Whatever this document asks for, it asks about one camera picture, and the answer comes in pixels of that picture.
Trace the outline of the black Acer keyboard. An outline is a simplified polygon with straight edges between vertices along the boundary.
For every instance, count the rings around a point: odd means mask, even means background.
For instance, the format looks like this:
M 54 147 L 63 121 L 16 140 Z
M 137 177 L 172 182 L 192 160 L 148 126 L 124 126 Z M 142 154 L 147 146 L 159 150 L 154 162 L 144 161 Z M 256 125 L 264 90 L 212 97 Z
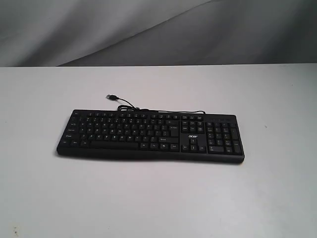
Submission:
M 62 156 L 240 164 L 234 115 L 74 110 L 56 148 Z

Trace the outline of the grey backdrop cloth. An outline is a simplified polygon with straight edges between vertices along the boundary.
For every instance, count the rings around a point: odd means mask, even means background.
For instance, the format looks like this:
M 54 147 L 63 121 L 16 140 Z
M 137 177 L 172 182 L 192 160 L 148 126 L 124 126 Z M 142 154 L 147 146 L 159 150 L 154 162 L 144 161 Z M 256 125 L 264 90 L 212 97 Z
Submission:
M 3 0 L 1 66 L 314 63 L 314 0 Z

